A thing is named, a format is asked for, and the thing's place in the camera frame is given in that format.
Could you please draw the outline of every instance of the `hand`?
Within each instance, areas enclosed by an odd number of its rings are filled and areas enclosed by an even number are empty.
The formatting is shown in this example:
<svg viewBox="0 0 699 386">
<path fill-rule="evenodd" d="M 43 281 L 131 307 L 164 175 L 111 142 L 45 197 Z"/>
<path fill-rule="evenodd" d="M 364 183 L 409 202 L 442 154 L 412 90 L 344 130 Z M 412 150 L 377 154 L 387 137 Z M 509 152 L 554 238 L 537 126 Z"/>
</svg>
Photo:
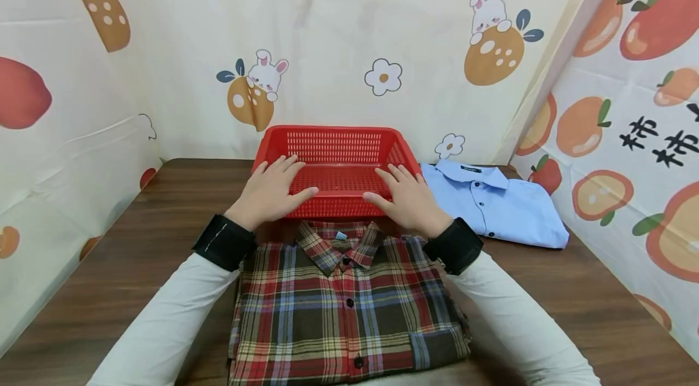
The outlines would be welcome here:
<svg viewBox="0 0 699 386">
<path fill-rule="evenodd" d="M 224 216 L 248 231 L 254 231 L 263 222 L 281 219 L 316 196 L 318 188 L 289 194 L 291 181 L 305 166 L 302 161 L 296 162 L 297 159 L 295 155 L 288 159 L 282 155 L 270 167 L 267 167 L 267 161 L 263 161 L 252 173 L 238 201 Z"/>
<path fill-rule="evenodd" d="M 364 200 L 383 210 L 396 224 L 415 230 L 426 239 L 442 234 L 454 220 L 438 207 L 422 175 L 413 177 L 403 165 L 389 164 L 389 171 L 390 174 L 376 169 L 391 190 L 393 202 L 371 192 L 364 193 Z"/>
</svg>

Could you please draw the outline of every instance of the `persimmon illustration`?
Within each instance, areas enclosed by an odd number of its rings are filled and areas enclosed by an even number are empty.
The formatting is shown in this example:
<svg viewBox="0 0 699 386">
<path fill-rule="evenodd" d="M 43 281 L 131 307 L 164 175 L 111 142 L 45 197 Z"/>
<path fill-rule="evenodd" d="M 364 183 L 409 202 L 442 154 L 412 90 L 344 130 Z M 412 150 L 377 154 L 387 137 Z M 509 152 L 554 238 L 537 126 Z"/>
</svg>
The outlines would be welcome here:
<svg viewBox="0 0 699 386">
<path fill-rule="evenodd" d="M 645 307 L 651 316 L 665 327 L 665 330 L 672 331 L 672 321 L 670 316 L 665 312 L 665 309 L 658 306 L 658 304 L 652 302 L 652 300 L 645 298 L 643 295 L 633 294 L 641 306 Z"/>
<path fill-rule="evenodd" d="M 541 29 L 521 33 L 530 18 L 529 10 L 521 10 L 516 18 L 516 28 L 512 26 L 500 32 L 494 26 L 483 31 L 480 41 L 468 48 L 464 60 L 464 74 L 471 84 L 491 86 L 509 77 L 519 67 L 524 56 L 524 42 L 535 42 L 544 37 Z"/>
<path fill-rule="evenodd" d="M 610 100 L 597 96 L 571 105 L 558 120 L 558 149 L 571 157 L 582 157 L 596 150 L 602 142 L 602 130 L 612 124 L 605 120 L 611 105 Z"/>
<path fill-rule="evenodd" d="M 661 107 L 676 106 L 688 100 L 698 87 L 699 73 L 696 70 L 688 67 L 671 70 L 658 84 L 653 102 Z"/>
<path fill-rule="evenodd" d="M 119 0 L 83 0 L 107 52 L 124 49 L 130 40 L 127 13 Z"/>
<path fill-rule="evenodd" d="M 670 198 L 664 212 L 639 221 L 631 233 L 648 234 L 648 256 L 663 271 L 699 283 L 699 181 Z"/>
<path fill-rule="evenodd" d="M 546 102 L 537 113 L 532 126 L 519 142 L 519 147 L 515 150 L 516 155 L 528 155 L 538 150 L 549 139 L 553 122 L 556 120 L 556 100 L 549 92 Z"/>
<path fill-rule="evenodd" d="M 532 166 L 532 174 L 527 181 L 541 185 L 550 197 L 561 185 L 561 168 L 556 160 L 544 154 L 537 165 Z"/>
<path fill-rule="evenodd" d="M 696 0 L 636 1 L 638 12 L 621 36 L 626 59 L 654 59 L 682 46 L 699 28 Z"/>
<path fill-rule="evenodd" d="M 584 220 L 601 220 L 602 226 L 608 225 L 632 197 L 633 184 L 615 171 L 590 172 L 572 188 L 575 213 Z"/>
<path fill-rule="evenodd" d="M 14 226 L 4 226 L 0 232 L 0 259 L 6 259 L 17 251 L 19 231 Z"/>
<path fill-rule="evenodd" d="M 251 76 L 245 76 L 245 64 L 242 59 L 235 63 L 236 76 L 229 70 L 216 74 L 222 83 L 230 82 L 228 88 L 228 109 L 241 123 L 253 125 L 257 132 L 267 128 L 274 115 L 275 92 L 268 92 L 260 87 Z"/>
<path fill-rule="evenodd" d="M 92 251 L 92 248 L 95 247 L 97 242 L 99 242 L 102 239 L 102 236 L 100 237 L 91 237 L 90 239 L 87 239 L 86 244 L 83 245 L 83 248 L 80 249 L 80 254 L 78 256 L 78 261 L 82 262 L 84 258 L 87 257 L 89 252 Z"/>
<path fill-rule="evenodd" d="M 573 56 L 589 56 L 612 40 L 621 26 L 624 4 L 633 0 L 602 0 L 575 46 Z"/>
<path fill-rule="evenodd" d="M 0 56 L 0 127 L 31 127 L 51 106 L 51 93 L 36 70 Z"/>
</svg>

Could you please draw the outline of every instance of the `cartoon bunny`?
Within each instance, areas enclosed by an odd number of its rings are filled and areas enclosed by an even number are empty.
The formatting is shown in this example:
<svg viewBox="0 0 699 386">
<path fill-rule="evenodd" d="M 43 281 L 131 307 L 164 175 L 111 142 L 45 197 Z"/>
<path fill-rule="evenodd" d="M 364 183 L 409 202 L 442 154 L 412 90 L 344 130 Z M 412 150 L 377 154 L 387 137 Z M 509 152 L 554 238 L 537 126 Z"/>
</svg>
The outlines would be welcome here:
<svg viewBox="0 0 699 386">
<path fill-rule="evenodd" d="M 289 68 L 289 61 L 283 59 L 272 65 L 272 55 L 267 50 L 257 51 L 257 64 L 248 73 L 248 85 L 258 86 L 267 92 L 267 100 L 277 100 L 277 90 L 282 82 L 282 73 Z"/>
<path fill-rule="evenodd" d="M 503 0 L 471 0 L 473 8 L 473 26 L 470 44 L 476 45 L 483 38 L 483 31 L 497 26 L 499 32 L 510 29 L 512 22 L 507 19 Z"/>
</svg>

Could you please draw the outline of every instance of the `wooden table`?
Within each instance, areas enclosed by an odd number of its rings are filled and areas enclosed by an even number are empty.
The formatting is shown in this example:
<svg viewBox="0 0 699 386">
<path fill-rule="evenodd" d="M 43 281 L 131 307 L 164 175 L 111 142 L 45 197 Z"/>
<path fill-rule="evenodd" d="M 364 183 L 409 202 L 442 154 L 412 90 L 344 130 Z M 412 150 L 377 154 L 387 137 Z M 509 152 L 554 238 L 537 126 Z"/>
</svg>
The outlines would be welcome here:
<svg viewBox="0 0 699 386">
<path fill-rule="evenodd" d="M 167 162 L 0 359 L 0 383 L 86 384 L 129 323 L 189 256 L 212 214 L 225 211 L 239 196 L 251 164 Z M 502 170 L 516 177 L 513 170 Z M 496 240 L 486 240 L 486 251 L 555 318 L 604 385 L 698 384 L 694 360 L 574 235 L 564 251 Z M 466 308 L 477 328 L 478 314 Z M 225 384 L 232 311 L 229 290 L 204 323 L 178 384 Z M 517 384 L 511 371 L 489 357 L 487 347 L 476 342 L 473 357 L 451 367 L 377 382 Z"/>
</svg>

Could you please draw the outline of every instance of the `shirt collar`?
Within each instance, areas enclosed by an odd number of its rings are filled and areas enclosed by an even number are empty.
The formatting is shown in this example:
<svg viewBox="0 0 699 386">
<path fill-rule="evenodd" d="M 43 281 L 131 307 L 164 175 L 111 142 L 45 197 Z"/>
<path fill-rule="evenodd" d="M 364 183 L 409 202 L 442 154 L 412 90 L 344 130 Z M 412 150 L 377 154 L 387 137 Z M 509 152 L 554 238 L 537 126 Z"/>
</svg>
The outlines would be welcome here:
<svg viewBox="0 0 699 386">
<path fill-rule="evenodd" d="M 460 183 L 479 181 L 498 189 L 507 189 L 507 186 L 510 184 L 510 180 L 496 167 L 471 166 L 470 164 L 461 164 L 455 161 L 440 160 L 435 169 L 450 180 L 459 181 Z"/>
<path fill-rule="evenodd" d="M 317 230 L 330 235 L 336 234 L 337 231 L 355 231 L 359 235 L 363 233 L 363 236 L 354 248 L 342 254 L 333 248 L 328 240 L 318 235 Z M 374 259 L 374 254 L 376 254 L 385 237 L 386 235 L 381 233 L 376 222 L 371 222 L 369 225 L 365 222 L 350 222 L 346 224 L 302 222 L 299 225 L 299 232 L 296 234 L 296 243 L 303 248 L 306 255 L 316 263 L 316 266 L 323 271 L 323 274 L 329 277 L 343 256 L 349 257 L 362 268 L 368 269 Z"/>
</svg>

